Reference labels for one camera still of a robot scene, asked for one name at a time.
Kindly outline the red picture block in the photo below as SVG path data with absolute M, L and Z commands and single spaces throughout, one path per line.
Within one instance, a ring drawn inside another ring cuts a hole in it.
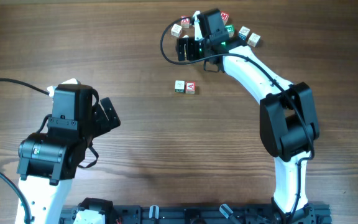
M 185 93 L 186 94 L 195 94 L 195 90 L 196 90 L 196 83 L 195 82 L 186 82 L 186 86 L 185 86 Z

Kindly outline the green number block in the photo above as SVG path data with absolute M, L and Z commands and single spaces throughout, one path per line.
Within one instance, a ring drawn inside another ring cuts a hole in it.
M 185 92 L 185 81 L 184 80 L 176 80 L 175 81 L 175 92 L 176 93 L 184 93 Z

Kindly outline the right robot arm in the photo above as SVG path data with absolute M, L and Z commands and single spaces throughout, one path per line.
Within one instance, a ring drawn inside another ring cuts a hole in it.
M 254 40 L 231 37 L 219 9 L 196 11 L 188 21 L 195 34 L 177 39 L 176 64 L 215 64 L 258 102 L 260 138 L 275 163 L 273 207 L 282 223 L 299 220 L 308 203 L 306 165 L 314 158 L 313 142 L 319 137 L 311 88 L 268 68 L 253 53 Z

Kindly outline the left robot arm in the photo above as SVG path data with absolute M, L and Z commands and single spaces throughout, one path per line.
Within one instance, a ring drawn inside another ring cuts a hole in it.
M 58 223 L 76 170 L 87 150 L 98 155 L 93 140 L 119 127 L 121 121 L 109 98 L 100 99 L 91 86 L 59 84 L 52 112 L 41 129 L 18 148 L 19 190 L 16 223 Z

